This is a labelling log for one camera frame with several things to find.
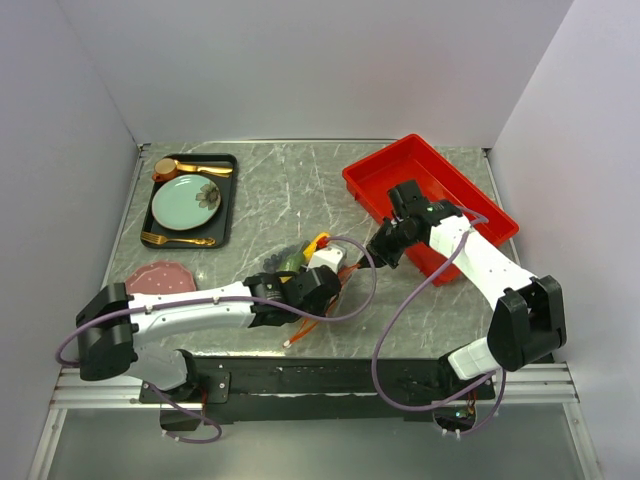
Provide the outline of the green fake mango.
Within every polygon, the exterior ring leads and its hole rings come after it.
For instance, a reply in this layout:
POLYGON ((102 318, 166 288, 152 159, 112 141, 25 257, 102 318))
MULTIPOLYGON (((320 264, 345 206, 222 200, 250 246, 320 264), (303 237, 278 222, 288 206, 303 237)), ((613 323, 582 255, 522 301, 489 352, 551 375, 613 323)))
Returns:
POLYGON ((306 262, 306 257, 302 252, 291 253, 281 261, 278 271, 298 273, 306 262))

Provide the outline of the yellow fake banana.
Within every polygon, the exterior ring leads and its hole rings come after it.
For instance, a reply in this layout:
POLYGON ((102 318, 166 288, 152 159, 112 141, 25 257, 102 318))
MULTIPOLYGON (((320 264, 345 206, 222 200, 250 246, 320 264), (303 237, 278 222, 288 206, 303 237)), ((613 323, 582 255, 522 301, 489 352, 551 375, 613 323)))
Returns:
POLYGON ((311 260, 312 255, 317 251, 324 249, 328 243, 330 234, 328 232, 321 232, 312 241, 310 241, 302 250, 302 254, 305 257, 306 262, 311 260))

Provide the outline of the clear zip top bag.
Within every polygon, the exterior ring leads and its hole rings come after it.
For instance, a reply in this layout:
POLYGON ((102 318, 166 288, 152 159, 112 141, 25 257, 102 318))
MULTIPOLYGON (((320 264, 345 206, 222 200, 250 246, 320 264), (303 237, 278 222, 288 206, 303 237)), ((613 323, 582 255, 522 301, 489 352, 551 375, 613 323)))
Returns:
POLYGON ((252 289, 256 296, 286 304, 282 309, 256 305, 256 326, 280 327, 300 321, 302 325, 283 343, 285 348, 310 333, 317 318, 327 317, 336 308, 341 292, 359 264, 346 263, 346 250, 328 240, 322 232, 313 240, 284 248, 263 262, 261 283, 252 289))

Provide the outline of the dark fake grapes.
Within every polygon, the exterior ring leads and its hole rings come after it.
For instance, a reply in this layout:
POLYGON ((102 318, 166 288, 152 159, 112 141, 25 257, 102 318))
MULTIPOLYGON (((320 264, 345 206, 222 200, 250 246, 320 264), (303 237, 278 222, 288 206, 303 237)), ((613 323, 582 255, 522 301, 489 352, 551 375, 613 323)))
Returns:
POLYGON ((263 271, 267 273, 275 273, 280 270, 280 266, 283 263, 286 255, 282 252, 278 254, 272 254, 267 257, 263 262, 263 271))

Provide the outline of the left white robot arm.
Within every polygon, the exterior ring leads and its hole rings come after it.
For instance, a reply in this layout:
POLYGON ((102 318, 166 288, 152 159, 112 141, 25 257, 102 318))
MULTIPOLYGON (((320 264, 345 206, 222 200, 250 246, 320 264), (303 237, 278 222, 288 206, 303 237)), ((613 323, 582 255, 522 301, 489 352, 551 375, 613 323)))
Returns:
POLYGON ((173 294, 130 294, 122 283, 103 288, 77 315, 80 377, 130 375, 184 402, 198 390, 192 355, 168 350, 172 335, 212 328, 280 327, 324 315, 340 293, 334 269, 259 273, 224 287, 173 294))

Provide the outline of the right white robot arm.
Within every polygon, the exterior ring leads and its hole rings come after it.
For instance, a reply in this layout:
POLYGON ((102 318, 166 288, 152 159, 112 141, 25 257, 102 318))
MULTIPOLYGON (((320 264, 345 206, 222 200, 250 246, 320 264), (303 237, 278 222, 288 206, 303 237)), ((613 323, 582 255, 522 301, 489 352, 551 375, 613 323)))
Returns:
POLYGON ((515 372, 566 344, 562 288, 547 275, 520 267, 485 239, 469 220, 471 211, 448 200, 414 199, 393 207, 366 246, 363 268, 398 266, 405 250, 422 243, 446 258, 481 292, 492 309, 485 337, 444 357, 439 390, 460 398, 473 378, 497 369, 515 372))

